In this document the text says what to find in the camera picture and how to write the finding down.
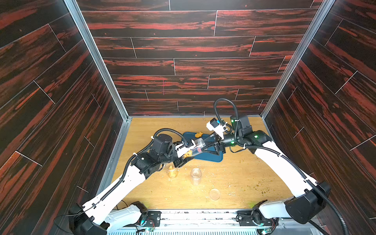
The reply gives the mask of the clear jar with pink cookie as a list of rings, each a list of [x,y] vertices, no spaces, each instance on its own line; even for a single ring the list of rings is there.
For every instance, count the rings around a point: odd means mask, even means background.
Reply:
[[[184,154],[184,157],[195,157],[203,152],[203,148],[206,146],[205,141],[202,138],[192,140],[193,146]]]

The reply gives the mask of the clear jar with mixed cookies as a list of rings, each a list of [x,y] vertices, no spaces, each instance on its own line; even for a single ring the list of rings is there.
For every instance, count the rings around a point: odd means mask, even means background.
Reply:
[[[202,171],[200,168],[193,168],[191,171],[192,185],[198,186],[201,183]]]

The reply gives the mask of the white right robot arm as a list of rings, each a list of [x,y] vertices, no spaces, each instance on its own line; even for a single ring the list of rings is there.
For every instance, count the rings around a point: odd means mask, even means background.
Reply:
[[[331,187],[328,183],[318,183],[277,147],[275,142],[263,131],[255,131],[246,136],[235,137],[233,133],[219,136],[216,133],[204,138],[201,151],[214,147],[214,154],[225,153],[225,149],[236,143],[242,144],[258,158],[263,160],[287,185],[292,197],[280,201],[262,201],[253,207],[253,220],[261,224],[272,218],[292,218],[306,224],[321,212],[329,203]]]

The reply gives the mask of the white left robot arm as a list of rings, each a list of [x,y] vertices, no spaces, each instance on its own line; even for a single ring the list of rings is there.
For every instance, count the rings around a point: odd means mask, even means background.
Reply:
[[[83,206],[69,210],[69,228],[74,235],[107,235],[121,227],[136,224],[147,208],[140,202],[113,211],[134,188],[168,163],[181,163],[183,156],[197,145],[194,141],[175,144],[166,134],[154,136],[151,142],[128,160],[123,174]]]

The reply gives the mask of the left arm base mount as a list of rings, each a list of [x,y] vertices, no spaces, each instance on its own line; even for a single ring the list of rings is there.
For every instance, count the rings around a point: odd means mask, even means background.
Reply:
[[[137,232],[153,232],[156,227],[160,226],[161,211],[150,211],[140,201],[135,201],[131,205],[137,206],[141,211],[140,218],[133,224],[126,224],[122,227],[135,227]]]

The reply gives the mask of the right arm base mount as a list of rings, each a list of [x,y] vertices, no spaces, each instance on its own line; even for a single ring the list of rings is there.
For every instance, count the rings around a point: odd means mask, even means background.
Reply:
[[[265,218],[259,210],[263,200],[257,203],[251,210],[237,211],[236,222],[240,226],[257,226],[258,235],[270,235],[278,226],[279,218],[273,217],[271,219]]]

